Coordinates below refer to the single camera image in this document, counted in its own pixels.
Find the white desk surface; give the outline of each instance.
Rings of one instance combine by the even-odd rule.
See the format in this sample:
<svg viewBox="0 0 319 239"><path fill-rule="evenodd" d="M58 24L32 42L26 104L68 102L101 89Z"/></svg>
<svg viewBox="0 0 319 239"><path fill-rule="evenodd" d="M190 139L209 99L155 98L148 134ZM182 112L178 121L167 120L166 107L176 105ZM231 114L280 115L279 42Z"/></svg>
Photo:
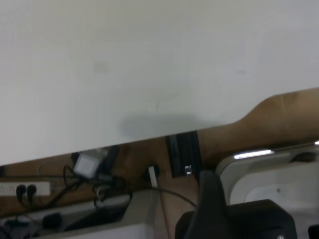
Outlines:
<svg viewBox="0 0 319 239"><path fill-rule="evenodd" d="M232 123L319 86L319 1L0 0L0 164Z"/></svg>

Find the wooden surface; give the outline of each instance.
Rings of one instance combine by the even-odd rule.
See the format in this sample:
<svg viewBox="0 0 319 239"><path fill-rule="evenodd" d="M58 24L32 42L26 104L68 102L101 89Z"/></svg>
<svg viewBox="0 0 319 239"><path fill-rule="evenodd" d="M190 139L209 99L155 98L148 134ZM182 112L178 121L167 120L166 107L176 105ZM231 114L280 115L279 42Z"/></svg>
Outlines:
<svg viewBox="0 0 319 239"><path fill-rule="evenodd" d="M200 130L198 137L205 166L213 168L224 157L246 149L319 139L318 102L319 89L274 96L262 102L236 123ZM38 165L43 161L50 161L52 163L44 164L40 172L61 175L63 166L71 163L69 158L69 155L63 155L9 165L6 174L34 175ZM197 184L192 176L172 179L163 137L121 145L113 173L123 176L132 190L139 190L149 186L141 179L141 175L154 163L161 171L158 179L160 187L181 193L196 202ZM57 187L63 186L61 180L54 180L54 183ZM91 187L83 187L69 193L59 205L93 198ZM41 198L41 203L48 200L49 198ZM193 208L172 195L162 194L162 200L168 232L172 239L175 224L180 216ZM1 216L21 213L24 210L15 198L0 198L0 205Z"/></svg>

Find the electrical outlet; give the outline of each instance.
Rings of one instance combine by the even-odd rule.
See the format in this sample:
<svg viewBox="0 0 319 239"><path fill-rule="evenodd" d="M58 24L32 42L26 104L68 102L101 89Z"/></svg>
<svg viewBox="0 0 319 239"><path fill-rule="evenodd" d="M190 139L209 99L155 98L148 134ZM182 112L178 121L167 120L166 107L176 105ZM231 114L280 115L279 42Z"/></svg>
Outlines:
<svg viewBox="0 0 319 239"><path fill-rule="evenodd" d="M16 188L19 185L25 185L26 187L28 187L31 184L36 186L36 193L34 194L35 196L50 196L50 182L0 182L0 197L15 197Z"/></svg>

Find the small white box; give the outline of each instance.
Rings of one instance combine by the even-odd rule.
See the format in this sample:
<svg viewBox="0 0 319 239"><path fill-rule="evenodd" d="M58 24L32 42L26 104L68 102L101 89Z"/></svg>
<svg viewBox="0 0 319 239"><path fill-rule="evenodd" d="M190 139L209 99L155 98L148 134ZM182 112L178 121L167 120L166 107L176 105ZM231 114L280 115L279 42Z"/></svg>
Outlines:
<svg viewBox="0 0 319 239"><path fill-rule="evenodd" d="M97 158L81 153L74 166L74 172L86 178L92 178L99 164L100 161Z"/></svg>

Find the black connector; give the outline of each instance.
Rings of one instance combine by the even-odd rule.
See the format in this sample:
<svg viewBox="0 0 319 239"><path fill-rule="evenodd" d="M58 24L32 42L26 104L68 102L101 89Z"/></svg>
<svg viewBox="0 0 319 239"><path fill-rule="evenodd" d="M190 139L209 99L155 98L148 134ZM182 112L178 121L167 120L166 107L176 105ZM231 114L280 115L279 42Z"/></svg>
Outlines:
<svg viewBox="0 0 319 239"><path fill-rule="evenodd" d="M29 185L28 188L26 189L26 194L27 194L28 201L29 201L31 206L32 206L33 195L35 193L36 193L36 186L34 184Z"/></svg>
<svg viewBox="0 0 319 239"><path fill-rule="evenodd" d="M22 199L24 194L26 193L26 186L23 184L17 186L15 193L16 193L16 198L18 199L18 201L24 206Z"/></svg>

